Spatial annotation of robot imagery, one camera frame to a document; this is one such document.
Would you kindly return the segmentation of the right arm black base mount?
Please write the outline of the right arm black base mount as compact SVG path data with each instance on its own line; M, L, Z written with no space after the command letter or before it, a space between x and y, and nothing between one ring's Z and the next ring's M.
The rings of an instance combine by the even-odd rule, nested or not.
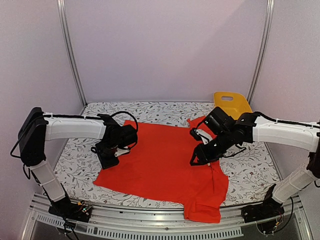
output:
M278 203L272 198L268 198L259 204L250 204L241 209L241 216L245 223L256 222L285 213L282 203Z

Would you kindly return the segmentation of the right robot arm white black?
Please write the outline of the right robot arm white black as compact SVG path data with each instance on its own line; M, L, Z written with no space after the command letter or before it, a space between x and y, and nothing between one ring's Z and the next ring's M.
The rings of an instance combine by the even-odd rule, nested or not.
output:
M215 135L190 130L199 144L194 148L191 166L203 166L223 158L227 150L242 143L273 143L309 152L304 162L289 176L272 185L259 206L262 218L269 218L287 199L320 178L320 124L271 118L261 112L245 112L233 119L216 106L202 121Z

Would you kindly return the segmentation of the red t-shirt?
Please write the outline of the red t-shirt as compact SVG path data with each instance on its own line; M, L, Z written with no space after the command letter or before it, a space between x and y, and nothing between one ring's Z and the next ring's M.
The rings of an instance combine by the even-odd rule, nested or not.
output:
M219 161L191 166L198 142L189 127L138 123L138 143L117 166L99 172L95 186L142 198L182 204L184 218L217 224L228 176Z

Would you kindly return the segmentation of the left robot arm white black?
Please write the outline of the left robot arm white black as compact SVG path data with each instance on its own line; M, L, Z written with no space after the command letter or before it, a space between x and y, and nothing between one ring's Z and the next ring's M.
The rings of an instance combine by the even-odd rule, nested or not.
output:
M65 115L45 113L34 107L18 132L13 149L19 149L17 158L30 169L38 184L55 209L63 216L74 213L74 205L63 185L57 179L45 155L46 142L62 139L93 139L98 142L91 148L98 157L102 169L106 170L119 164L121 155L129 154L138 143L139 125L121 125L111 115L97 116Z

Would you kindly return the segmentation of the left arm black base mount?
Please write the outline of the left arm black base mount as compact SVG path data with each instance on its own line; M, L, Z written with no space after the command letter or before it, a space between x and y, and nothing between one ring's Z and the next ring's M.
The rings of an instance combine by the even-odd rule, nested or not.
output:
M69 198L63 198L57 202L53 201L50 204L48 212L67 220L70 219L88 223L91 218L92 210L92 206L84 203L83 200L78 203L74 203L71 202Z

